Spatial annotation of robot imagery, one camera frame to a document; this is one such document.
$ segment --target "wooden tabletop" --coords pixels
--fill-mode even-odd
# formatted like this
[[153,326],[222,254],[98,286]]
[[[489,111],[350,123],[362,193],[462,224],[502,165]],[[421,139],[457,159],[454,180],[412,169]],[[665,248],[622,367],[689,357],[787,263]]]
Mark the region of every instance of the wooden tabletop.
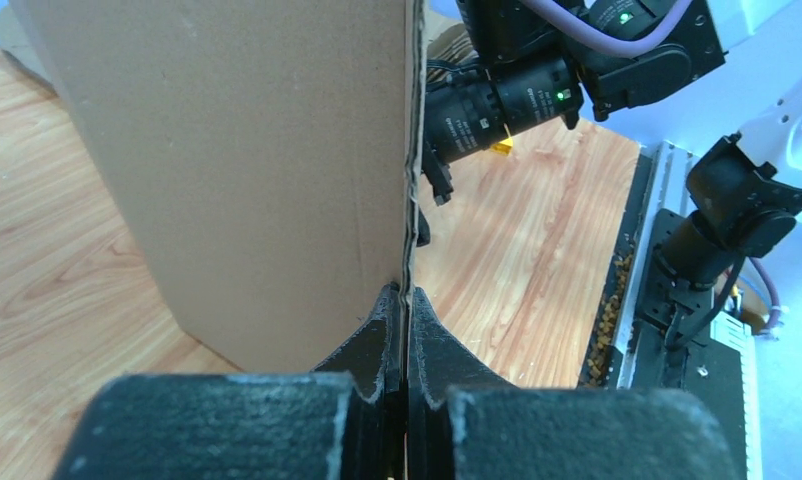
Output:
[[[423,186],[417,283],[515,383],[574,385],[636,154],[551,122],[452,168],[448,205]],[[0,54],[0,478],[48,477],[115,376],[233,370],[177,328],[61,102]]]

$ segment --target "cardboard box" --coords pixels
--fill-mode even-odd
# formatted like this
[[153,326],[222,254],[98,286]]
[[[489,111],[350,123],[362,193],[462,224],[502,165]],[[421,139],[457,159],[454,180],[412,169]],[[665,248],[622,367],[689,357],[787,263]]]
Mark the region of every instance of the cardboard box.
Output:
[[305,370],[409,284],[420,0],[10,3],[185,331]]

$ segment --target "wood grain surface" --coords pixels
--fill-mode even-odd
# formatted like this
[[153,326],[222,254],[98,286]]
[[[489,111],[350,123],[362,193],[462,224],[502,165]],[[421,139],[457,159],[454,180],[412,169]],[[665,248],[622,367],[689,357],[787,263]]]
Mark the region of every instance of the wood grain surface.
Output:
[[451,167],[455,193],[419,197],[432,244],[416,283],[442,322],[520,386],[574,387],[639,147],[587,121],[552,121]]
[[[448,205],[423,188],[417,283],[510,380],[574,385],[636,153],[551,122],[456,164]],[[177,328],[61,103],[0,54],[0,479],[48,477],[117,375],[233,369]]]
[[232,370],[177,328],[59,100],[0,54],[0,479],[47,478],[111,378]]

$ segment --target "wooden table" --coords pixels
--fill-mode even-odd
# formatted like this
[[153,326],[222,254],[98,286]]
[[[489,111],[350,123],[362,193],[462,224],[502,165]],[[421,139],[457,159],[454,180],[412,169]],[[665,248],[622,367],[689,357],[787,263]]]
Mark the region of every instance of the wooden table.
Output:
[[[585,124],[465,160],[419,284],[521,385],[574,385],[636,145]],[[50,475],[89,398],[127,372],[234,367],[175,324],[56,96],[0,54],[0,478]]]

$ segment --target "yellow object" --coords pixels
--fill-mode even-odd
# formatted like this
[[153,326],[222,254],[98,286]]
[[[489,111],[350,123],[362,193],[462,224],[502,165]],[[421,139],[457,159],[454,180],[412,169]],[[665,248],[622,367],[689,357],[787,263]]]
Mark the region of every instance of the yellow object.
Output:
[[505,156],[510,155],[510,152],[513,150],[513,137],[505,138],[504,140],[489,147],[489,150],[492,152],[498,152]]

